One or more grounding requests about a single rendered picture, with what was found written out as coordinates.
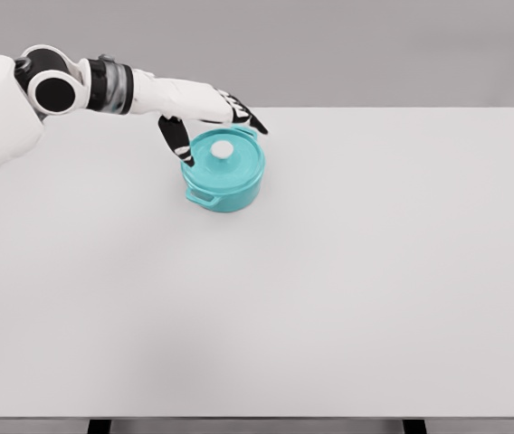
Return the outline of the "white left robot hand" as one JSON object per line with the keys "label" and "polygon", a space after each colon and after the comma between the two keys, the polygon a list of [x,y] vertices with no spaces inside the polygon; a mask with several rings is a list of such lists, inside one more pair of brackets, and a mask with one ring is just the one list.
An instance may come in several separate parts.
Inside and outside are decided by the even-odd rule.
{"label": "white left robot hand", "polygon": [[266,126],[234,95],[208,83],[154,79],[160,97],[159,129],[171,151],[187,166],[195,165],[185,120],[211,124],[246,124],[260,133]]}

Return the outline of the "teal pot lid white knob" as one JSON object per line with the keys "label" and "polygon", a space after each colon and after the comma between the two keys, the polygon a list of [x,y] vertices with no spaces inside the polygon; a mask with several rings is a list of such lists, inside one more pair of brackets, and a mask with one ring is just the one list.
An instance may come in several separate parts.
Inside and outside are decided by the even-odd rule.
{"label": "teal pot lid white knob", "polygon": [[[227,142],[230,152],[214,154],[215,143]],[[195,165],[181,165],[186,181],[201,189],[217,192],[235,190],[262,176],[265,157],[257,134],[246,127],[217,128],[196,136],[190,143]]]}

